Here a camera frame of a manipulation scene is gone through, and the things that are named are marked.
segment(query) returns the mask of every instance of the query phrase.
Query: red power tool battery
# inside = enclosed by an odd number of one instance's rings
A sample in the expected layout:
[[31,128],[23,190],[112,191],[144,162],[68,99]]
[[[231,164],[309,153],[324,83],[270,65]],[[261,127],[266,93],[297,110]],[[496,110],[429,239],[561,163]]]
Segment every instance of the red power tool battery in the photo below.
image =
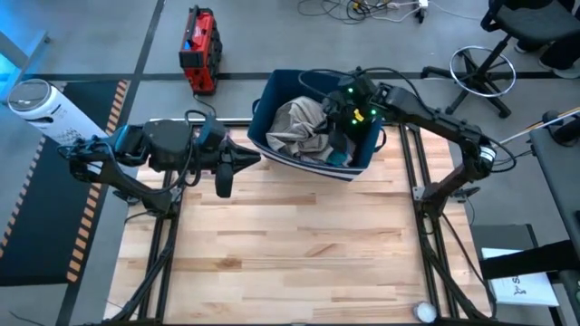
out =
[[213,12],[197,5],[189,8],[183,34],[179,65],[188,78],[194,95],[213,95],[218,82],[222,43]]

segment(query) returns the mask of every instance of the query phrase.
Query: gray cloth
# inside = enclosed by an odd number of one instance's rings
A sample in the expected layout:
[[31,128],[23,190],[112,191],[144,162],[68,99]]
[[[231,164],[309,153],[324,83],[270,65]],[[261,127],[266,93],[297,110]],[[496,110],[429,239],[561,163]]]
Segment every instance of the gray cloth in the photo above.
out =
[[[326,163],[333,153],[328,135],[314,134],[314,128],[326,118],[322,105],[305,96],[284,104],[275,113],[266,134],[271,149],[304,162]],[[353,160],[355,145],[348,141],[349,153],[343,165]]]

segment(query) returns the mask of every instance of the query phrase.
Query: black floor mat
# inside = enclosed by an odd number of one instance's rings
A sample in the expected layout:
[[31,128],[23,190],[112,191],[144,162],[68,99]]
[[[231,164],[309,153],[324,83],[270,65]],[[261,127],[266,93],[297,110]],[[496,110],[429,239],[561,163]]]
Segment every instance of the black floor mat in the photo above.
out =
[[[125,81],[71,82],[64,95],[101,128],[120,117]],[[87,260],[106,186],[71,176],[42,138],[0,246],[0,285],[72,283]]]

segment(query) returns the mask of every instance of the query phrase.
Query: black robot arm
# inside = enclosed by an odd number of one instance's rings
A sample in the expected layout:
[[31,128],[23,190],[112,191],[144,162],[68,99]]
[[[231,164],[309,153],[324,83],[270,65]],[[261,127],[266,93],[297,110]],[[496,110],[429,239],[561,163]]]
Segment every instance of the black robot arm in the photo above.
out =
[[[143,125],[126,125],[110,137],[78,139],[74,145],[60,147],[59,153],[69,161],[71,173],[84,182],[108,184],[124,197],[135,197],[152,213],[167,214],[187,185],[186,174],[196,176],[210,170],[216,175],[216,192],[230,197],[233,176],[260,160],[259,153],[238,146],[227,136],[224,126],[207,116],[199,134],[183,121],[159,120]],[[178,171],[179,177],[169,187],[151,189],[125,174],[119,164],[137,167],[149,162],[157,172]]]
[[375,119],[413,124],[459,145],[463,163],[423,190],[421,210],[429,216],[441,216],[449,196],[466,183],[487,177],[493,167],[496,151],[479,127],[429,108],[404,88],[375,84],[360,69],[345,73],[339,81],[339,90],[328,94],[323,105],[327,121],[317,131],[328,133],[336,149],[343,147],[344,135],[356,133]]

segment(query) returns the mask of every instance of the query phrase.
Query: office chair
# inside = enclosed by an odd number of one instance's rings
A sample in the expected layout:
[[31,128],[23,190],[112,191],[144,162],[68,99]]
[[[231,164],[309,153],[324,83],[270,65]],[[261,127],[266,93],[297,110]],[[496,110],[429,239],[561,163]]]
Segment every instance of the office chair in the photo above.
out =
[[[447,114],[453,114],[461,102],[473,93],[488,99],[499,110],[500,118],[507,118],[511,110],[498,97],[508,93],[516,83],[513,64],[501,54],[508,46],[508,40],[516,37],[526,43],[548,44],[580,33],[580,21],[556,0],[489,0],[489,9],[481,21],[481,27],[487,32],[502,30],[507,36],[493,50],[476,45],[463,47],[451,56],[448,70],[428,66],[423,68],[420,75],[421,78],[426,78],[434,73],[450,78],[463,89],[445,110]],[[484,50],[490,54],[481,65],[477,65],[470,50]],[[463,58],[466,72],[453,71],[456,57]],[[494,64],[498,57],[502,62]],[[511,72],[490,72],[504,64],[509,66]],[[512,82],[503,91],[494,83],[497,80],[509,79]]]

